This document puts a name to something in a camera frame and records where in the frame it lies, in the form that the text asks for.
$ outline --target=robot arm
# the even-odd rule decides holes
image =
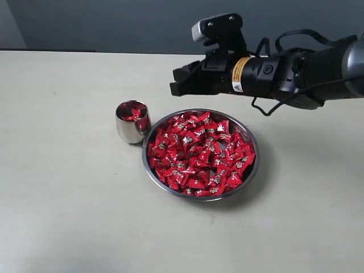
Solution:
[[[257,52],[246,49],[238,14],[223,14],[199,21],[192,28],[193,40],[205,45],[217,43],[203,61],[175,69],[176,82],[170,84],[174,96],[185,94],[229,93],[254,97],[252,106],[270,115],[282,104],[316,109],[326,100],[364,97],[364,40],[355,35],[330,41],[311,30],[290,31],[276,41],[278,52],[259,57],[268,40]],[[294,34],[312,36],[329,46],[322,51],[303,48],[283,50],[280,38]],[[256,98],[276,99],[279,103],[268,113],[255,105]]]

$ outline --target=gray wall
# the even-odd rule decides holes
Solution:
[[[23,37],[6,0],[0,0],[0,48],[25,48]]]
[[[191,38],[199,19],[225,12],[243,16],[249,49],[261,37],[313,28],[337,39],[361,34],[363,0],[8,0],[30,48],[102,52],[203,53]],[[308,38],[286,38],[316,47]]]

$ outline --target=white table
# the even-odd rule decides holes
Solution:
[[[0,52],[0,272],[364,271],[364,100],[267,118],[250,98],[171,96],[172,70],[200,58]],[[238,118],[260,145],[256,179],[213,203],[164,192],[116,132],[129,99],[153,122]]]

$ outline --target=metal bowl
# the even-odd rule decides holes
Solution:
[[[199,197],[199,196],[185,195],[183,193],[174,191],[173,189],[171,189],[170,187],[166,186],[161,181],[159,181],[155,172],[149,166],[149,159],[148,159],[148,155],[147,155],[148,144],[155,141],[156,134],[157,134],[157,128],[167,127],[168,120],[170,118],[174,117],[175,115],[194,114],[199,117],[207,111],[210,112],[210,117],[213,118],[216,122],[220,122],[225,119],[229,120],[230,133],[238,132],[241,134],[244,141],[250,145],[251,151],[255,151],[255,160],[254,160],[254,163],[245,170],[244,177],[243,177],[243,183],[241,185],[239,185],[238,187],[236,187],[235,189],[233,189],[232,191],[226,192],[226,193],[224,193],[222,195],[218,195],[218,196],[201,196],[201,197]],[[227,114],[215,111],[215,110],[187,109],[187,110],[181,110],[181,111],[174,112],[170,115],[167,115],[164,118],[162,118],[160,121],[158,121],[156,124],[154,124],[154,126],[152,127],[152,129],[150,130],[150,132],[147,134],[147,136],[144,139],[142,159],[143,159],[143,164],[147,170],[149,177],[152,178],[152,180],[154,181],[155,184],[160,186],[166,192],[171,193],[178,197],[189,199],[189,200],[207,202],[207,201],[216,201],[216,200],[220,200],[220,199],[229,197],[229,196],[241,191],[243,188],[245,188],[252,181],[253,177],[255,176],[255,174],[258,170],[260,155],[259,155],[257,141],[253,137],[252,133],[248,130],[248,128],[245,125],[243,125],[237,119],[235,119]]]

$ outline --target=metal cup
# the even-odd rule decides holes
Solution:
[[[143,117],[137,121],[125,121],[123,117],[131,116],[131,109],[142,110]],[[148,107],[141,101],[125,101],[121,103],[115,111],[116,127],[119,136],[128,143],[135,144],[141,142],[148,133],[151,122]]]

